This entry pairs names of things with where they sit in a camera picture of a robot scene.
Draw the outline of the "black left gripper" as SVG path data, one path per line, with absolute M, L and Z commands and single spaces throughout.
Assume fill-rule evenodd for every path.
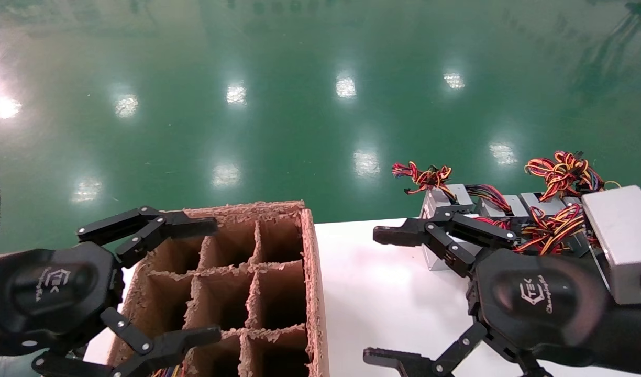
M 199 327 L 145 336 L 116 310 L 123 295 L 122 268 L 133 267 L 167 239 L 206 237 L 217 230 L 215 217 L 140 207 L 79 227 L 83 243 L 74 247 L 0 254 L 0 356 L 69 351 L 107 327 L 134 351 L 117 367 L 49 350 L 35 358 L 33 370 L 42 376 L 151 376 L 179 367 L 191 348 L 219 342 L 222 330 Z M 100 246 L 120 239 L 124 243 L 115 249 L 115 260 Z

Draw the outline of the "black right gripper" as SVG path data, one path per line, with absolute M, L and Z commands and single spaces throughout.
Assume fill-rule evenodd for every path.
M 498 250 L 478 262 L 455 239 Z M 609 292 L 595 265 L 568 256 L 525 256 L 512 251 L 515 233 L 462 213 L 407 218 L 399 227 L 378 225 L 373 241 L 427 246 L 462 278 L 478 286 L 479 320 L 439 356 L 366 348 L 364 363 L 396 369 L 401 376 L 453 376 L 482 342 L 513 354 L 524 376 L 549 376 L 533 350 L 581 346 L 598 326 Z

